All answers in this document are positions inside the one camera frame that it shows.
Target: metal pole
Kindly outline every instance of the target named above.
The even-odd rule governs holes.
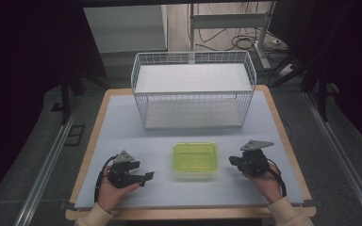
[[[31,190],[25,199],[25,203],[14,223],[14,226],[27,226],[31,223],[31,219],[34,217],[35,211],[40,203],[42,193],[48,184],[49,178],[58,160],[64,141],[70,131],[70,128],[72,127],[75,112],[78,109],[81,99],[82,96],[75,96],[69,119],[61,126],[58,136],[41,166],[40,172],[38,173],[34,185],[31,187]]]
[[[257,42],[255,43],[255,49],[256,49],[257,55],[260,59],[261,65],[263,66],[263,69],[269,69],[271,67],[269,61],[267,60],[266,55],[263,52],[263,41],[264,41],[264,38],[266,37],[267,29],[269,28],[274,5],[275,5],[275,2],[271,2],[270,6],[267,8],[266,14],[264,16],[263,25],[261,26],[260,36],[259,36]]]
[[[193,52],[195,51],[195,28],[193,25],[194,17],[193,17],[193,4],[190,4],[189,10],[189,49]]]
[[[314,100],[314,98],[307,92],[304,93],[304,97],[309,104],[311,113],[313,113],[315,120],[317,121],[325,138],[327,139],[336,160],[338,161],[340,167],[342,168],[342,171],[344,172],[352,189],[354,190],[355,195],[362,204],[362,180],[360,175],[355,170],[354,165],[349,159],[349,156],[346,154],[342,145],[337,140],[337,136],[334,134],[334,131],[331,128],[329,122],[325,121],[316,110],[316,100]]]

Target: cable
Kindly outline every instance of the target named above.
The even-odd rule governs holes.
[[[267,86],[270,85],[270,83],[271,83],[271,81],[272,81],[272,77],[273,77],[275,74],[281,72],[281,70],[284,69],[284,68],[289,64],[289,62],[292,61],[292,59],[293,59],[293,55],[291,55],[290,53],[288,53],[288,56],[285,57],[285,58],[277,65],[277,67],[275,67],[276,70],[273,70],[273,71],[271,72],[271,74],[269,74],[269,78],[268,78],[268,81],[267,81]]]
[[[252,12],[252,2],[248,2],[248,5],[246,6],[246,9],[245,9],[245,13],[248,12],[248,9],[249,9],[249,12]]]
[[[208,4],[208,8],[210,9],[211,13],[214,14],[214,11],[213,11],[213,9],[211,8],[210,3]]]
[[[107,167],[107,164],[115,159],[117,157],[117,154],[116,156],[113,156],[113,157],[110,157],[107,162],[105,163],[105,165],[102,167],[102,170],[99,172],[99,176],[98,176],[98,179],[96,180],[96,185],[95,185],[95,194],[94,194],[94,201],[97,202],[98,201],[98,196],[99,196],[99,188],[101,188],[101,184],[102,184],[102,179],[104,178],[104,172],[105,172],[105,168]]]
[[[268,45],[266,45],[265,43],[263,43],[263,49],[265,50],[266,53],[270,52],[270,53],[280,53],[280,54],[287,54],[289,52],[288,47],[286,47],[285,49],[274,49]]]
[[[281,60],[275,60],[274,58],[271,57],[271,55],[273,54],[286,54],[284,52],[280,52],[280,53],[276,53],[276,52],[269,52],[267,53],[267,59],[271,60],[272,62],[275,62],[275,63],[280,63],[282,62],[284,59],[281,59]]]
[[[290,125],[287,123],[287,121],[285,121],[285,120],[284,120],[283,118],[281,118],[281,117],[280,117],[280,119],[281,119],[281,121],[287,126],[287,128],[289,129],[289,131],[290,131],[290,136],[288,136],[288,140],[291,141],[292,138],[293,138],[293,130],[292,130],[292,128],[290,127]]]
[[[258,84],[258,85],[265,85],[265,84],[264,84],[264,81],[266,81],[266,79],[267,79],[268,76],[270,76],[270,75],[271,75],[271,72],[268,72],[268,73],[260,76],[260,77],[263,77],[263,79],[262,79],[260,82],[258,82],[257,84]]]
[[[202,41],[203,43],[206,43],[206,42],[208,42],[208,41],[213,40],[214,38],[216,38],[218,35],[220,35],[220,34],[221,34],[224,30],[226,30],[226,29],[228,29],[228,28],[224,28],[223,30],[219,31],[216,35],[214,35],[213,37],[211,37],[211,38],[208,39],[208,40],[204,40],[204,39],[202,38],[201,29],[199,29],[199,37],[201,38],[201,41]]]
[[[208,46],[205,46],[205,45],[202,45],[202,44],[195,44],[196,46],[201,46],[201,47],[204,47],[204,48],[206,48],[206,49],[209,49],[209,50],[212,50],[212,51],[230,51],[230,50],[232,50],[232,49],[234,49],[236,46],[233,46],[233,47],[231,47],[231,48],[229,48],[229,49],[225,49],[225,50],[216,50],[216,49],[212,49],[212,48],[210,48],[210,47],[208,47]]]
[[[278,169],[277,165],[275,165],[275,167],[277,168],[278,173],[276,173],[276,172],[275,172],[274,170],[272,170],[271,168],[268,168],[267,171],[268,171],[272,176],[275,177],[275,179],[276,179],[277,182],[278,182],[278,185],[281,186],[282,195],[283,195],[284,197],[286,197],[286,196],[287,196],[287,187],[285,186],[285,183],[284,183],[284,181],[282,180],[280,169]]]
[[[239,43],[242,42],[242,41],[249,41],[251,43],[251,45],[249,47],[241,47],[239,45]],[[241,50],[248,50],[248,49],[252,48],[255,45],[255,42],[251,39],[251,37],[250,36],[245,36],[245,35],[235,36],[233,39],[231,39],[231,43],[234,46],[237,46]]]
[[[273,165],[275,165],[275,167],[277,168],[278,170],[278,174],[281,174],[281,170],[278,168],[277,164],[275,164],[271,159],[267,159],[268,161],[270,161]]]
[[[241,3],[241,4],[240,4],[240,6],[239,6],[239,7],[237,8],[237,10],[236,10],[236,13],[238,12],[239,9],[240,9],[240,11],[243,10],[243,4],[244,4],[244,3]]]

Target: white wall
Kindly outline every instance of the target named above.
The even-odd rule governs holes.
[[[167,49],[165,6],[84,8],[99,53]]]

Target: floor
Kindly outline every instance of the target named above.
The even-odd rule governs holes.
[[[218,13],[224,8],[238,11],[240,6],[241,4],[227,7],[210,4],[201,5],[200,10],[206,10],[207,13],[213,10]],[[255,10],[255,4],[252,4],[250,8]],[[265,6],[259,6],[258,11],[264,10],[264,8]],[[188,51],[189,49],[186,26],[187,10],[185,5],[168,6],[169,24],[173,24],[169,25],[169,51]],[[200,38],[197,36],[196,43],[219,50],[229,48],[230,39],[239,31],[230,29],[227,32],[228,34],[223,32],[213,40],[206,42],[199,41]],[[255,34],[254,29],[246,32],[252,36]],[[217,33],[216,31],[207,30],[202,31],[201,34],[204,40]],[[273,39],[271,36],[267,37],[266,44],[269,47],[280,50],[285,48],[284,44],[272,45]],[[274,52],[274,54],[271,54],[271,65],[273,67],[286,56],[279,51],[275,53],[270,48],[268,50]],[[277,79],[277,74],[271,75],[268,72],[263,72],[255,51],[253,49],[250,49],[250,51],[257,70],[257,83],[266,85],[270,79]],[[107,78],[102,78],[102,81],[113,88],[129,88],[129,66],[132,65],[132,60],[127,60],[132,59],[132,57],[124,55],[123,59],[125,61],[120,65],[113,63],[116,62],[116,57],[103,56],[107,69]],[[317,207],[317,214],[312,220],[315,225],[362,225],[362,204],[353,190],[352,183],[344,174],[338,158],[334,155],[326,136],[321,130],[321,126],[316,121],[304,93],[300,91],[299,84],[301,80],[302,77],[298,76],[278,88],[272,88],[271,95],[283,120],[292,148]],[[73,126],[84,127],[83,136],[80,137],[79,144],[77,144],[77,137],[68,136],[65,140],[58,161],[53,168],[46,188],[41,194],[38,208],[29,225],[74,224],[72,221],[67,220],[64,214],[67,208],[71,208],[69,198],[106,91],[88,79],[83,79],[83,83],[86,86],[86,93],[80,97],[81,100],[75,111],[73,122]],[[41,164],[57,138],[61,128],[62,115],[61,112],[52,111],[52,107],[55,103],[61,102],[60,98],[59,88],[54,88],[46,93],[44,109],[40,119],[16,162],[0,185],[0,225],[13,225],[16,221],[25,204],[30,188],[36,180]],[[327,115],[329,118],[328,124],[362,180],[362,136],[340,112],[332,97],[327,99]],[[201,223],[195,221],[189,222],[188,225]],[[133,225],[135,222],[112,222],[112,224]],[[138,224],[149,225],[149,222],[138,222]],[[243,220],[223,221],[221,224],[246,225],[247,222]],[[273,220],[271,218],[263,219],[261,224],[271,225]]]

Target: metal rail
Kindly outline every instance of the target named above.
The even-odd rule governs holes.
[[[42,193],[46,188],[46,185],[58,160],[58,156],[63,147],[67,134],[72,127],[75,112],[78,109],[81,99],[82,96],[74,97],[70,117],[67,122],[61,126],[58,136],[41,166],[37,179],[35,180],[34,185],[31,187],[31,190],[25,199],[22,210],[20,211],[19,216],[14,223],[15,226],[29,225],[31,219],[34,217],[34,213],[41,200]]]
[[[349,157],[337,140],[337,137],[335,136],[331,126],[328,124],[328,122],[324,121],[319,114],[316,108],[317,104],[314,98],[307,93],[304,93],[304,97],[308,101],[311,111],[322,132],[324,133],[329,145],[331,146],[331,150],[333,151],[338,163],[340,164],[342,171],[345,173],[345,176],[351,184],[354,193],[362,204],[362,180],[360,179],[360,176],[357,174],[357,171],[354,169],[354,165],[349,160]]]

